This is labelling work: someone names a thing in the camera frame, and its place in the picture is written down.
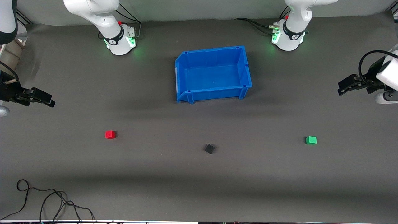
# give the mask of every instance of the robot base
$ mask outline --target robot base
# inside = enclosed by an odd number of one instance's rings
[[[279,27],[283,27],[283,24],[286,22],[286,19],[282,19],[278,22],[275,22],[274,25],[278,25]],[[284,33],[284,31],[278,30],[272,40],[271,43],[275,44],[278,46],[281,50],[284,51],[293,51],[295,50],[299,44],[302,43],[302,40],[305,36],[305,33],[301,35],[301,37],[297,38],[296,40],[291,40],[290,37]]]
[[[121,27],[124,29],[124,35],[122,39],[119,40],[117,45],[111,45],[106,43],[106,47],[114,54],[114,55],[125,55],[131,49],[136,47],[136,39],[135,39],[135,29],[134,27],[129,27],[125,24],[122,24]]]

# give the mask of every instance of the blue container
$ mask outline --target blue container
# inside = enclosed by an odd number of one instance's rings
[[[185,51],[176,60],[177,103],[246,96],[252,87],[244,46]]]

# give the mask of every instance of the cable connector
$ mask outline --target cable connector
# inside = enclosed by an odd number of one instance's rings
[[[269,29],[279,30],[279,25],[268,25]]]

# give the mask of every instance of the gray tabletop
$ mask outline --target gray tabletop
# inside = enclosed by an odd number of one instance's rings
[[[0,215],[21,207],[25,178],[97,219],[397,223],[397,106],[337,93],[362,55],[397,43],[392,14],[314,18],[308,29],[284,52],[244,21],[149,22],[136,49],[114,56],[94,26],[30,27],[17,72],[57,104],[4,104]],[[234,45],[247,51],[246,98],[177,104],[178,55]],[[32,191],[9,219],[37,219],[46,195]],[[50,199],[44,218],[58,206]],[[76,219],[71,208],[61,218]]]

